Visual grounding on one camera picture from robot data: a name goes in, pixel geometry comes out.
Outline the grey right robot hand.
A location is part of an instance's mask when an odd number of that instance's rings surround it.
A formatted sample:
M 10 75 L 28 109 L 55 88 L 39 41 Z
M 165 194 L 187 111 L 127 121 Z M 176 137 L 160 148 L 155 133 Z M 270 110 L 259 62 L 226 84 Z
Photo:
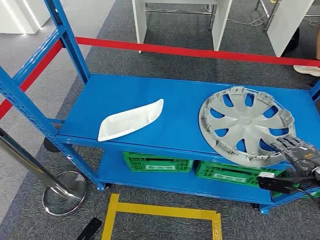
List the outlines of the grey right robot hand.
M 298 137 L 278 137 L 270 144 L 294 166 L 300 177 L 314 177 L 320 180 L 320 151 L 312 144 Z

